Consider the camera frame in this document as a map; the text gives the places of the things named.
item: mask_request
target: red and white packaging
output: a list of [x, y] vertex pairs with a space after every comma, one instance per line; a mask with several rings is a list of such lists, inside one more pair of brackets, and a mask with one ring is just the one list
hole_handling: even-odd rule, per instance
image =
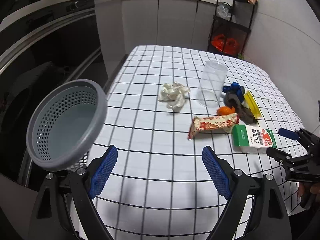
[[189, 129], [188, 140], [193, 139], [197, 133], [207, 130], [222, 128], [227, 133], [231, 133], [232, 127], [238, 123], [239, 117], [236, 113], [202, 118], [195, 116]]

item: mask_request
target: cardboard box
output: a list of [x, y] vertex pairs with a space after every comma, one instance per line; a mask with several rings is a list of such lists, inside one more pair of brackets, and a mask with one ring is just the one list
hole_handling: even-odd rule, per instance
[[236, 124], [232, 137], [234, 146], [240, 147], [243, 152], [266, 152], [268, 147], [277, 147], [273, 132], [269, 129]]

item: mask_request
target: gray cloth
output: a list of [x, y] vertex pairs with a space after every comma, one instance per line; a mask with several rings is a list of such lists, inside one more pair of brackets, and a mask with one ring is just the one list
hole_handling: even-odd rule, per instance
[[239, 115], [239, 118], [245, 122], [246, 124], [257, 123], [257, 119], [253, 116], [250, 109], [244, 107], [236, 94], [232, 93], [232, 91], [227, 92], [223, 102], [226, 106], [232, 108], [234, 107], [236, 113]]

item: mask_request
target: gray plastic basket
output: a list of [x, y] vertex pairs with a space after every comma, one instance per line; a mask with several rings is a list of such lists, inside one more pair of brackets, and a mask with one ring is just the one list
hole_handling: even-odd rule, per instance
[[85, 166], [107, 113], [106, 95], [91, 80], [61, 85], [34, 111], [27, 129], [31, 159], [47, 171]]

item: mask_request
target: blue gripper pad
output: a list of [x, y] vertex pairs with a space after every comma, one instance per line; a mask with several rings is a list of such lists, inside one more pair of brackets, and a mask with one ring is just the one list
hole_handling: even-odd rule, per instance
[[89, 190], [89, 197], [94, 199], [95, 196], [100, 195], [104, 185], [106, 184], [113, 167], [118, 159], [118, 149], [112, 146], [108, 155], [102, 161], [101, 165], [91, 178], [91, 187]]
[[284, 128], [280, 128], [278, 130], [278, 134], [280, 136], [289, 138], [289, 139], [294, 140], [294, 141], [299, 140], [299, 135], [296, 132], [290, 131], [290, 130], [287, 130], [287, 129], [284, 129]]
[[202, 161], [219, 195], [224, 196], [228, 200], [231, 197], [229, 179], [207, 147], [204, 147], [202, 150]]

